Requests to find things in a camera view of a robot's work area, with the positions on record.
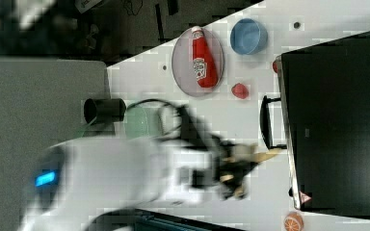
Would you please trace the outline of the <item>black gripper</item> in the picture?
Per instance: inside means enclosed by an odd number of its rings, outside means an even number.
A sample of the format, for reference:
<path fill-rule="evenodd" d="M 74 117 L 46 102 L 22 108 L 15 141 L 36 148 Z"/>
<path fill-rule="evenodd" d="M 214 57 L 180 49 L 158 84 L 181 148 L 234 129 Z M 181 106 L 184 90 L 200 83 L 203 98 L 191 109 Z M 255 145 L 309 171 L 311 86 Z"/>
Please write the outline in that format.
<path fill-rule="evenodd" d="M 218 186 L 221 199 L 244 199 L 248 192 L 244 178 L 258 166 L 251 148 L 248 147 L 247 156 L 242 156 L 237 153 L 242 145 L 211 133 L 203 120 L 191 115 L 187 106 L 179 106 L 176 111 L 180 117 L 178 138 L 189 143 L 187 149 L 208 155 L 207 168 L 191 170 L 191 187 L 205 190 Z"/>

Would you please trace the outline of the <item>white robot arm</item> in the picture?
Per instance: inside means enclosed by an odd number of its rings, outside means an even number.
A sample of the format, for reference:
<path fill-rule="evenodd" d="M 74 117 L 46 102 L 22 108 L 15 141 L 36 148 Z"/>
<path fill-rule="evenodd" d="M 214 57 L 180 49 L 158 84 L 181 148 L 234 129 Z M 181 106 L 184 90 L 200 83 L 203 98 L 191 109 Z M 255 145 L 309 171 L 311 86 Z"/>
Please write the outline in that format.
<path fill-rule="evenodd" d="M 113 231 L 115 213 L 244 198 L 257 166 L 248 145 L 223 141 L 179 106 L 176 136 L 97 136 L 40 155 L 16 231 Z"/>

